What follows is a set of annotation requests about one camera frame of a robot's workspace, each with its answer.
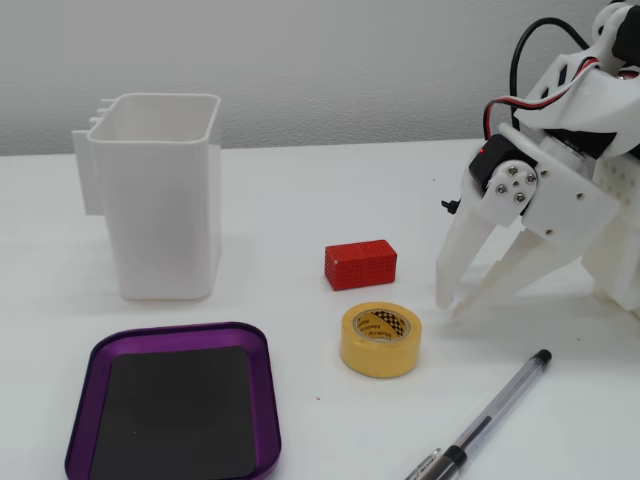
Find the white gripper with motor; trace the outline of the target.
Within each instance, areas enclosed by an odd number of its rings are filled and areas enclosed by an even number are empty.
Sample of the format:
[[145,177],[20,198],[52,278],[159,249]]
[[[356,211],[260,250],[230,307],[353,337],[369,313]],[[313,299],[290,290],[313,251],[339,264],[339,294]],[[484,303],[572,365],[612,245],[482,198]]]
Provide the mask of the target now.
[[489,102],[485,144],[468,172],[486,187],[501,163],[535,169],[537,190],[517,219],[550,240],[595,240],[639,227],[639,77],[591,48],[562,55],[525,98]]

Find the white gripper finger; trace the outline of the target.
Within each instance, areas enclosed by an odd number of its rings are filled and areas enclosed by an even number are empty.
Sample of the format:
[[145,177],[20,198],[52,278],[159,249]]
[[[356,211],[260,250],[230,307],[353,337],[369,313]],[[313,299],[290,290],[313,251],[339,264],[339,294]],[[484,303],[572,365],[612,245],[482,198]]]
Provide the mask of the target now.
[[537,190],[535,169],[521,160],[501,163],[486,187],[465,172],[461,199],[436,262],[435,302],[449,307],[460,282],[480,249],[498,226],[511,226]]
[[549,241],[526,229],[505,255],[453,310],[453,318],[470,316],[511,298],[549,273]]

